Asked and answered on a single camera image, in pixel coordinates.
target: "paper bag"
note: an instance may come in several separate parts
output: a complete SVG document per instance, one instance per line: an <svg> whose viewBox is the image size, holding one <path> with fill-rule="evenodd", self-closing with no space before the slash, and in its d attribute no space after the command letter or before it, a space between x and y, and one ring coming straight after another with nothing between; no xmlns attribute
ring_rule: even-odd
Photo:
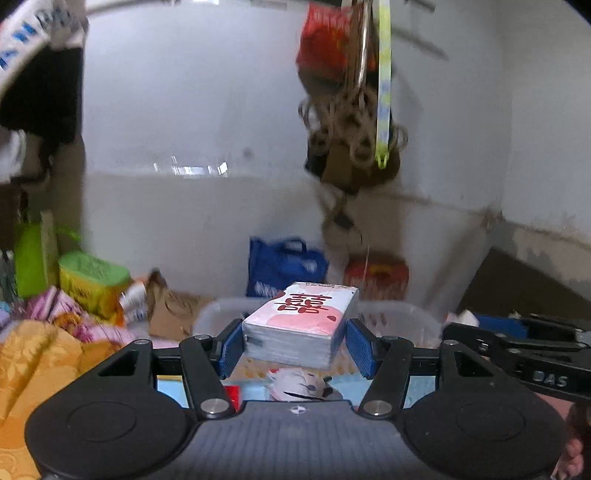
<svg viewBox="0 0 591 480"><path fill-rule="evenodd" d="M193 333L193 323L213 299L164 288L150 320L150 335L180 342Z"/></svg>

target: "white wall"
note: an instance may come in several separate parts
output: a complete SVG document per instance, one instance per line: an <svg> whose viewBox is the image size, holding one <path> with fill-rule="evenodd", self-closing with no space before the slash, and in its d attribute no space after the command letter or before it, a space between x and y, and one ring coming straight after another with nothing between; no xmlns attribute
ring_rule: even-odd
<svg viewBox="0 0 591 480"><path fill-rule="evenodd" d="M440 205L397 200L390 186L350 211L372 248L408 262L409 301L444 314L487 248L469 211L498 203L502 190L509 131L497 2L438 0L433 15L392 4L397 27L449 58L394 38L394 116L410 133L394 188ZM61 152L49 192L58 222L78 228L88 252L134 274L161 267L176 288L235 296L245 291L250 235L321 242L324 212L303 170L297 116L305 5L246 5L183 1L90 18L85 145ZM224 161L229 178L173 175Z"/></svg>
<svg viewBox="0 0 591 480"><path fill-rule="evenodd" d="M508 131L496 0L392 0L397 27L445 51L393 40L394 117L407 126L397 191L478 210L499 202ZM216 166L230 176L303 177L306 96L295 57L306 4L288 11L160 4L92 15L84 130L89 171Z"/></svg>
<svg viewBox="0 0 591 480"><path fill-rule="evenodd" d="M562 0L502 0L512 94L506 218L591 241L591 27Z"/></svg>

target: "orange blanket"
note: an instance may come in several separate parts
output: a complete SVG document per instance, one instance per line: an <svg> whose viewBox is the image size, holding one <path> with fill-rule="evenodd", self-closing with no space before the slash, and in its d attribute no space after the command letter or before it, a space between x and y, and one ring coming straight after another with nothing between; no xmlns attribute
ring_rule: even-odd
<svg viewBox="0 0 591 480"><path fill-rule="evenodd" d="M25 446L27 418L118 349L109 342L81 343L64 330L32 320L0 344L0 480L40 477Z"/></svg>

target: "red bag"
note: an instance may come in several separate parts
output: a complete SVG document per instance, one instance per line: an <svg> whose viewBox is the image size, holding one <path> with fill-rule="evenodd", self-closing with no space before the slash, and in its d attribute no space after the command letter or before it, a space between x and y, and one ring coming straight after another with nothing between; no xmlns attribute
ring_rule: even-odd
<svg viewBox="0 0 591 480"><path fill-rule="evenodd" d="M340 82L347 67L351 10L310 3L295 62L314 74Z"/></svg>

